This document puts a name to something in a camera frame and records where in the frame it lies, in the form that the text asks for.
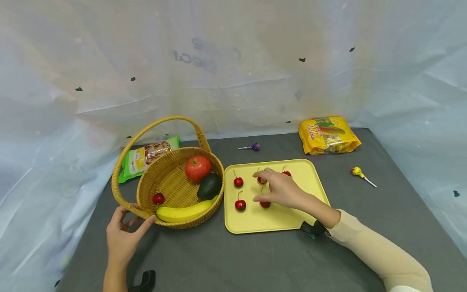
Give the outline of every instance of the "purple lollipop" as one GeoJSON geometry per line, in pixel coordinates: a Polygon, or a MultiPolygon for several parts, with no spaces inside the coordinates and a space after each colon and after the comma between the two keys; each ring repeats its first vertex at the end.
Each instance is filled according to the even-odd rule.
{"type": "Polygon", "coordinates": [[[259,143],[255,143],[250,147],[239,147],[239,149],[252,149],[253,151],[259,151],[261,149],[261,146],[259,143]]]}

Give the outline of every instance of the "lollipop stick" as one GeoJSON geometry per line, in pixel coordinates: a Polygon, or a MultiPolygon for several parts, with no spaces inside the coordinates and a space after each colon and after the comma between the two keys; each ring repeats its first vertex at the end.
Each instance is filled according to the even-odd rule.
{"type": "Polygon", "coordinates": [[[377,187],[374,183],[372,183],[368,178],[364,178],[366,181],[368,181],[372,186],[377,187]]]}

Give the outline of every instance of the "yellow tray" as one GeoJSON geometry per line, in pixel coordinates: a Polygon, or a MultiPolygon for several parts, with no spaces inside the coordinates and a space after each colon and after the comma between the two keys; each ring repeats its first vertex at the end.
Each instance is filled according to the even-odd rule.
{"type": "MultiPolygon", "coordinates": [[[[272,203],[268,209],[260,206],[259,202],[253,202],[256,195],[261,194],[261,185],[252,177],[258,167],[263,170],[269,167],[282,172],[282,168],[290,171],[293,180],[307,193],[314,194],[318,199],[329,205],[329,201],[319,180],[316,169],[306,159],[271,161],[251,164],[236,164],[226,168],[226,186],[224,192],[224,221],[228,231],[234,234],[267,232],[278,230],[300,229],[303,221],[313,225],[316,219],[307,213],[272,203]],[[243,187],[234,186],[234,170],[238,177],[243,179],[243,187]],[[245,200],[247,208],[239,212],[235,209],[237,194],[245,200]]],[[[268,183],[263,187],[263,193],[269,193],[268,183]]]]}

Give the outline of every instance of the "yellow lollipop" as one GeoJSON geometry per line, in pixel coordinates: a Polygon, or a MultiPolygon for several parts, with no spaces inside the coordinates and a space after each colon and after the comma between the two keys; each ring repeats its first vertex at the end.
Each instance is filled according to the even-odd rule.
{"type": "Polygon", "coordinates": [[[352,173],[355,176],[359,176],[362,179],[368,181],[372,186],[377,187],[374,183],[372,183],[364,174],[361,172],[361,168],[358,166],[354,166],[350,169],[350,173],[352,173]]]}

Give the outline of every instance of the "beige sleeve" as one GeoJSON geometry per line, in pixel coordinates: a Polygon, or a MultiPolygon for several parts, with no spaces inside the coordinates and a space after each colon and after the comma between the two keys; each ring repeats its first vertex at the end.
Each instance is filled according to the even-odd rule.
{"type": "Polygon", "coordinates": [[[428,272],[416,259],[357,218],[343,210],[339,212],[340,221],[328,229],[329,237],[350,249],[378,274],[387,291],[399,285],[421,292],[433,291],[428,272]]]}

